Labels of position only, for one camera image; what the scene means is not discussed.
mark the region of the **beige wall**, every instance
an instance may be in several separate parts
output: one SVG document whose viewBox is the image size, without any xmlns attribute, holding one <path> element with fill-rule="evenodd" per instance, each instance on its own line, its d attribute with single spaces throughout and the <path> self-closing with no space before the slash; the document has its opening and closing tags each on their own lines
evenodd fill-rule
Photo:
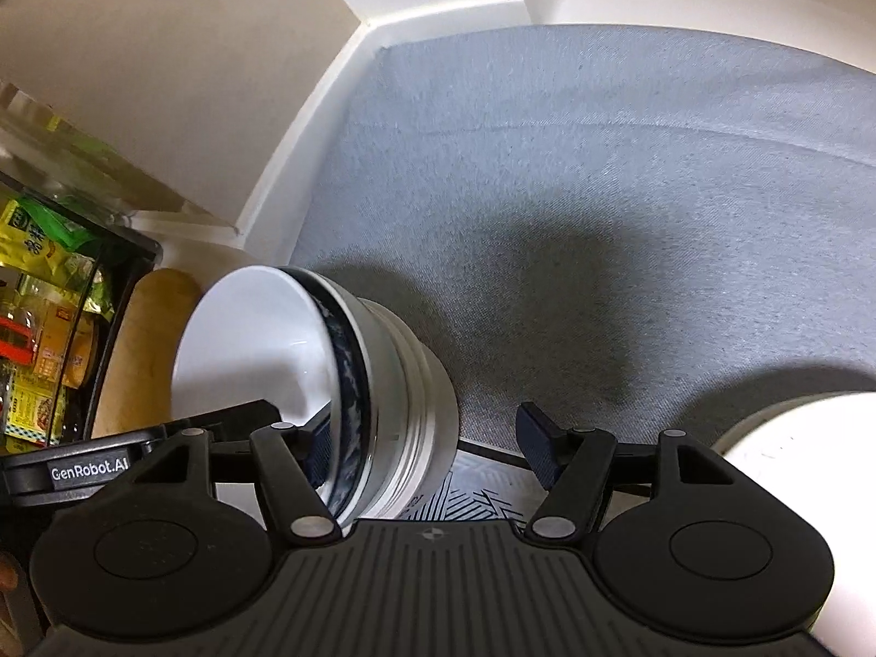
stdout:
<svg viewBox="0 0 876 657">
<path fill-rule="evenodd" d="M 342 0 L 0 0 L 0 78 L 234 222 L 358 24 Z"/>
</svg>

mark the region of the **wooden rolling pin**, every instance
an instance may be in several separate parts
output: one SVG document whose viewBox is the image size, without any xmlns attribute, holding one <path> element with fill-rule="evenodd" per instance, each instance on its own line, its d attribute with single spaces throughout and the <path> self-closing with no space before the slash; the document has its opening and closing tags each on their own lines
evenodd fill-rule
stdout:
<svg viewBox="0 0 876 657">
<path fill-rule="evenodd" d="M 199 299 L 194 279 L 176 269 L 158 269 L 137 282 L 109 359 L 92 437 L 171 419 L 174 358 Z"/>
</svg>

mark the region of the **gray surface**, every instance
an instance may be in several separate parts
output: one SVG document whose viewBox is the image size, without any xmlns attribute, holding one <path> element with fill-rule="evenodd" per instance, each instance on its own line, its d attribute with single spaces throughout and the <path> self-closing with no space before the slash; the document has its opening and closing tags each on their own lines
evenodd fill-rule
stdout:
<svg viewBox="0 0 876 657">
<path fill-rule="evenodd" d="M 826 657 L 802 632 L 704 647 L 639 625 L 572 552 L 509 522 L 360 521 L 349 539 L 292 551 L 270 587 L 204 632 L 143 644 L 54 630 L 31 657 Z"/>
<path fill-rule="evenodd" d="M 436 352 L 463 436 L 514 408 L 714 441 L 874 390 L 876 78 L 746 39 L 529 27 L 383 52 L 292 260 Z"/>
</svg>

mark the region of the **silver screw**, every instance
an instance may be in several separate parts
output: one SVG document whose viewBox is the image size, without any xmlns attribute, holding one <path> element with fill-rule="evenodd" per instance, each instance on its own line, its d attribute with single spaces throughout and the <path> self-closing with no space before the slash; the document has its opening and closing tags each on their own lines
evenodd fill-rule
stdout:
<svg viewBox="0 0 876 657">
<path fill-rule="evenodd" d="M 292 521 L 290 528 L 302 539 L 321 539 L 335 530 L 335 524 L 324 516 L 302 516 Z"/>
<path fill-rule="evenodd" d="M 542 516 L 533 531 L 543 539 L 565 539 L 575 533 L 575 524 L 562 516 Z"/>
</svg>

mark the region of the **gray cloth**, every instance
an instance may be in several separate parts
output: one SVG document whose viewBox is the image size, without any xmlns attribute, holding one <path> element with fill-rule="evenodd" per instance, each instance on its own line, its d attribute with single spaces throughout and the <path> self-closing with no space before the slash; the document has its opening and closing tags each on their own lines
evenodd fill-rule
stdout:
<svg viewBox="0 0 876 657">
<path fill-rule="evenodd" d="M 625 441 L 711 442 L 876 390 L 876 78 L 647 27 L 385 50 L 292 261 L 393 309 L 515 447 L 532 399 Z"/>
</svg>

